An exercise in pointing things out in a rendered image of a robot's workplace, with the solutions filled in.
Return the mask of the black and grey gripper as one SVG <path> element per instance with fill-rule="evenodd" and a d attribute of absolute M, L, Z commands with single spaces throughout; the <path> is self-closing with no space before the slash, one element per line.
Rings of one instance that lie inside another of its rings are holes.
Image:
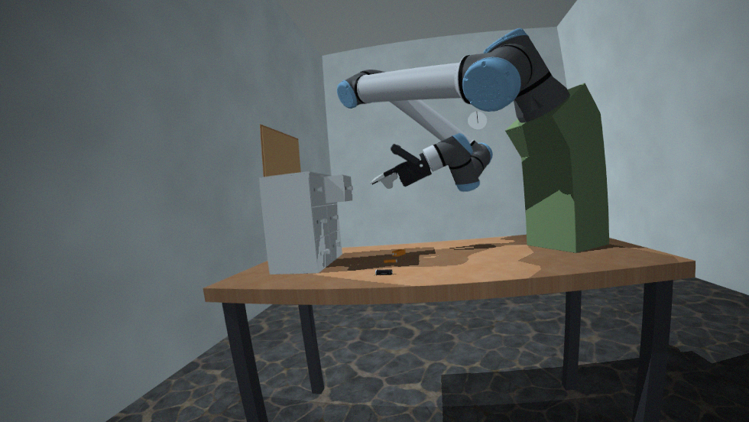
<path fill-rule="evenodd" d="M 423 179 L 424 177 L 427 177 L 431 175 L 430 166 L 428 165 L 428 162 L 424 156 L 423 153 L 420 154 L 422 157 L 421 161 L 417 163 L 417 165 L 411 163 L 410 161 L 405 161 L 401 164 L 398 164 L 396 167 L 384 172 L 383 174 L 377 176 L 373 179 L 371 184 L 375 184 L 379 181 L 381 181 L 386 188 L 391 189 L 393 187 L 393 182 L 398 178 L 397 174 L 399 175 L 401 183 L 406 187 L 406 185 L 411 185 L 412 183 L 417 182 L 420 179 Z M 423 163 L 423 166 L 421 167 L 421 163 Z M 412 170 L 410 169 L 412 167 Z M 414 175 L 415 174 L 415 175 Z M 414 182 L 415 181 L 415 182 Z"/>

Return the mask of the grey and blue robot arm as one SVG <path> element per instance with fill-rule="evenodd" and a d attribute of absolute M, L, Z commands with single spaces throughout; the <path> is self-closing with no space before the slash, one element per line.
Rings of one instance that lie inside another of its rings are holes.
<path fill-rule="evenodd" d="M 424 156 L 432 171 L 449 166 L 462 192 L 480 185 L 478 178 L 491 162 L 492 150 L 417 99 L 462 98 L 486 112 L 514 101 L 516 116 L 524 123 L 552 111 L 569 97 L 568 89 L 552 76 L 522 28 L 495 41 L 483 54 L 464 56 L 459 63 L 383 72 L 363 70 L 343 80 L 337 86 L 339 100 L 349 109 L 393 101 L 441 141 L 423 149 Z"/>

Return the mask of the white chest of drawers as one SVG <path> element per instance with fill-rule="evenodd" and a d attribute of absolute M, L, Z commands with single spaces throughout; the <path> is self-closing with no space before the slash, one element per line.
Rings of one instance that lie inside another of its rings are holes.
<path fill-rule="evenodd" d="M 299 172 L 259 177 L 264 236 L 270 274 L 320 273 L 338 257 L 319 270 L 316 240 L 338 229 L 315 238 L 310 194 L 311 175 L 326 174 Z M 325 175 L 325 176 L 324 176 Z"/>

